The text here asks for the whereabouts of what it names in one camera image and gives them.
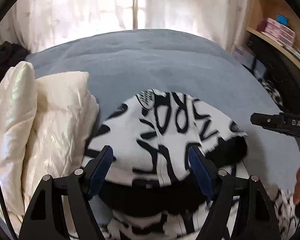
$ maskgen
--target white shiny fabric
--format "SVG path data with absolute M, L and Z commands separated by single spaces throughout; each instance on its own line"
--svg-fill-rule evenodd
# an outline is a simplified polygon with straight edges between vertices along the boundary
M 14 77 L 13 69 L 10 68 L 0 83 L 0 105 L 3 102 L 2 95 L 5 95 L 9 88 L 9 81 L 11 83 Z M 18 130 L 18 133 L 9 137 L 18 144 L 18 149 L 22 149 L 20 146 L 22 143 L 23 155 L 16 155 L 14 148 L 13 155 L 0 162 L 3 170 L 10 169 L 11 162 L 13 162 L 18 167 L 17 171 L 20 171 L 19 175 L 16 172 L 12 173 L 12 176 L 19 179 L 18 185 L 12 185 L 12 179 L 9 180 L 7 177 L 2 177 L 0 181 L 3 191 L 9 190 L 13 194 L 13 197 L 5 194 L 5 202 L 10 203 L 9 217 L 17 234 L 42 176 L 45 174 L 50 174 L 54 178 L 67 176 L 81 166 L 85 141 L 90 135 L 99 111 L 95 97 L 87 89 L 88 78 L 89 74 L 86 72 L 67 72 L 45 76 L 35 81 L 33 79 L 34 88 L 27 90 L 26 93 L 35 94 L 35 103 L 32 102 L 33 96 L 30 95 L 21 99 L 22 104 L 16 103 L 15 101 L 20 100 L 20 97 L 9 94 L 9 100 L 14 102 L 10 107 L 23 106 L 21 110 L 14 112 L 14 116 L 19 116 L 22 112 L 22 117 L 25 119 L 29 117 L 29 114 L 24 109 L 35 106 L 33 122 L 31 121 L 28 130 L 25 128 L 22 131 Z M 13 91 L 18 95 L 18 87 L 14 86 Z M 8 113 L 10 112 L 11 109 L 7 109 L 4 114 L 0 108 L 0 122 L 9 123 Z M 10 149 L 11 147 L 7 147 L 10 144 L 10 142 L 2 141 L 0 151 L 5 152 Z M 20 194 L 21 203 L 16 202 L 17 194 Z M 75 235 L 69 206 L 65 206 L 69 232 Z
M 19 219 L 15 216 L 25 214 L 21 172 L 36 111 L 34 68 L 22 61 L 10 68 L 0 83 L 0 185 L 7 210 L 16 221 Z

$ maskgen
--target black cable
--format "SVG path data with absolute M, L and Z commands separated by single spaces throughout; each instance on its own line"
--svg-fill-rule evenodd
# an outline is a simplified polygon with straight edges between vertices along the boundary
M 4 220 L 6 221 L 6 224 L 7 224 L 8 229 L 9 229 L 11 235 L 12 235 L 13 240 L 18 240 L 17 234 L 15 233 L 15 231 L 13 229 L 13 226 L 11 224 L 11 221 L 10 221 L 10 218 L 9 218 L 9 215 L 8 215 L 8 211 L 7 211 L 6 204 L 4 202 L 1 187 L 0 187 L 0 205 L 1 205 Z

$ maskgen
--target wrinkled sheet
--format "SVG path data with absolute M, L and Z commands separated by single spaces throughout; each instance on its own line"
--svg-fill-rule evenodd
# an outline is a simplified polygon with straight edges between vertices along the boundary
M 250 123 L 254 112 L 280 110 L 259 82 L 217 44 L 171 30 L 105 33 L 71 41 L 27 60 L 36 77 L 87 71 L 88 89 L 104 121 L 127 98 L 146 90 L 176 91 L 197 97 L 234 120 L 248 135 L 249 174 L 293 189 L 300 166 L 294 138 Z

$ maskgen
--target dark cloth pile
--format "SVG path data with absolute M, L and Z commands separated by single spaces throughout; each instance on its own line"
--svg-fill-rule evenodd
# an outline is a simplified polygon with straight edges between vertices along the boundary
M 0 82 L 8 69 L 25 60 L 28 54 L 22 46 L 5 41 L 0 47 Z

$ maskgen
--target wooden furniture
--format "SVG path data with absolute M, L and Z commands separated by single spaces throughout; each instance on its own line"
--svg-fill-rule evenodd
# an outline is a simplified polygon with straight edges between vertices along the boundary
M 246 30 L 274 46 L 300 69 L 300 61 L 290 54 L 290 52 L 285 50 L 276 41 L 256 31 L 257 26 L 262 19 L 269 17 L 276 20 L 278 14 L 288 18 L 289 27 L 296 33 L 296 39 L 293 47 L 300 52 L 300 20 L 285 0 L 251 0 Z

